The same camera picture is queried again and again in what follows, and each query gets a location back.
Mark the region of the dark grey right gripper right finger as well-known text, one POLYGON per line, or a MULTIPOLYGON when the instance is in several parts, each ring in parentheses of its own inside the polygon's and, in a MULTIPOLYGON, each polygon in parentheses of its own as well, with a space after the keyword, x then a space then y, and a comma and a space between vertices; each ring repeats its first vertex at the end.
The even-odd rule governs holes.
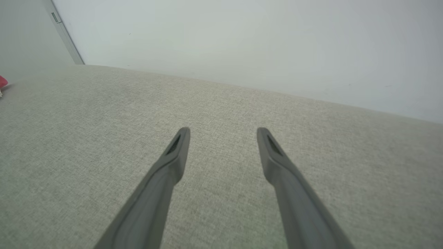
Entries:
POLYGON ((272 136, 257 129, 264 176, 274 187, 290 249, 352 249, 344 231, 272 136))

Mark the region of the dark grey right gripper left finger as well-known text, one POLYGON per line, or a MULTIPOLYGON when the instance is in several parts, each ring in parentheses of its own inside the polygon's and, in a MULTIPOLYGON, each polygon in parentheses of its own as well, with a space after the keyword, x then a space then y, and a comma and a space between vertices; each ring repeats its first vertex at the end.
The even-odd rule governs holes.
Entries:
POLYGON ((182 179, 190 129, 179 129, 105 230, 96 249, 160 248, 174 186, 182 179))

